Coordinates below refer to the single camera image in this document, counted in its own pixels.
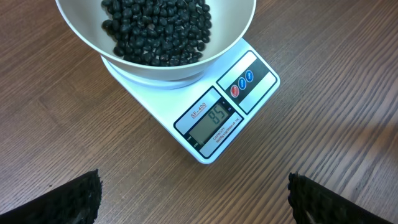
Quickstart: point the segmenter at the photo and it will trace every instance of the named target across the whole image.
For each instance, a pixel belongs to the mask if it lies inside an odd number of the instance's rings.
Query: blue button
[[[239,78],[238,84],[239,84],[239,88],[241,90],[244,90],[246,88],[247,83],[246,83],[246,80],[243,77],[241,77],[241,78]]]
[[[253,81],[253,73],[252,73],[252,71],[250,71],[250,70],[247,70],[246,71],[246,80],[248,81],[248,82],[252,82]]]

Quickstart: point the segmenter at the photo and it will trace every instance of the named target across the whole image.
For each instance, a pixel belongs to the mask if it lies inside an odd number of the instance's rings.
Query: wooden table
[[[210,166],[107,72],[54,1],[0,7],[0,213],[99,169],[96,223],[294,223],[298,171],[398,223],[398,1],[258,0],[281,86]]]

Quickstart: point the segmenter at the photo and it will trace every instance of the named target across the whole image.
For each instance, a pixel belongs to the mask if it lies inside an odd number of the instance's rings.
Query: black rubber object
[[[287,188],[297,224],[391,224],[305,176],[290,174]]]
[[[101,203],[98,170],[0,215],[1,224],[93,224]]]

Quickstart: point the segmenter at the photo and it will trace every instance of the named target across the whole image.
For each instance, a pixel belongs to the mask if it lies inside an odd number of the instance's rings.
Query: scale platform
[[[177,81],[112,76],[199,162],[210,164],[278,89],[268,63],[241,39],[205,72]]]

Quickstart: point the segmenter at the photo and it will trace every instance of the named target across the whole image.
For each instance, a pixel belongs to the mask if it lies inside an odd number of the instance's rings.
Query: button panel
[[[246,114],[252,111],[276,83],[274,74],[252,51],[246,52],[240,61],[217,81],[217,84]]]

